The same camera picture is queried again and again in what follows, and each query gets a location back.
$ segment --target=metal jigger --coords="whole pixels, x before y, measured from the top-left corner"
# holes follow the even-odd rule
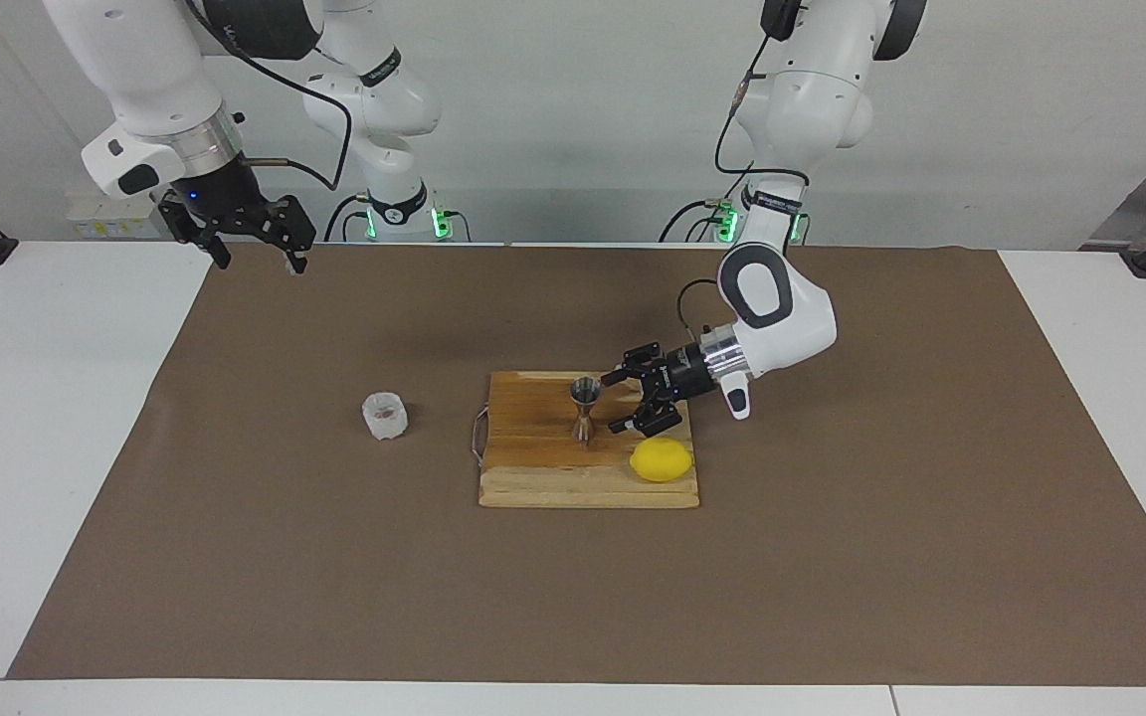
[[[573,440],[582,443],[583,448],[591,444],[591,438],[595,436],[591,408],[595,408],[595,403],[599,400],[601,390],[599,380],[595,380],[590,376],[573,380],[573,385],[570,386],[570,398],[576,404],[576,423],[573,423]]]

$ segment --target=metal handle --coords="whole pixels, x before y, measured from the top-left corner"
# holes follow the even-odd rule
[[[486,466],[486,449],[477,448],[480,444],[480,426],[489,418],[489,403],[477,412],[477,418],[471,423],[471,453],[477,457],[477,466]]]

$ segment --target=cutting board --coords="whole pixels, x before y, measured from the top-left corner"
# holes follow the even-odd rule
[[[643,435],[609,432],[609,423],[639,404],[639,387],[627,380],[604,388],[591,409],[595,436],[573,440],[576,407],[570,384],[594,372],[497,372],[489,379],[487,440],[480,466],[484,508],[688,509],[700,499],[697,466],[669,483],[650,483],[630,469]],[[688,404],[681,425],[665,433],[692,450]]]

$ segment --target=brown table surface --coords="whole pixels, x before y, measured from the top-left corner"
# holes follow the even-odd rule
[[[717,254],[233,253],[13,678],[1146,685],[1146,516],[996,253],[792,251],[840,340],[751,420],[692,402],[665,513],[478,508],[471,418],[492,371],[682,343]]]

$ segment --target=white table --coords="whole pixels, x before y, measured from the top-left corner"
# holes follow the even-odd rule
[[[1110,254],[1002,259],[1146,509],[1146,282]],[[0,268],[0,679],[206,268],[178,245],[91,242],[25,244]],[[1129,716],[1146,690],[0,680],[0,713],[354,711]]]

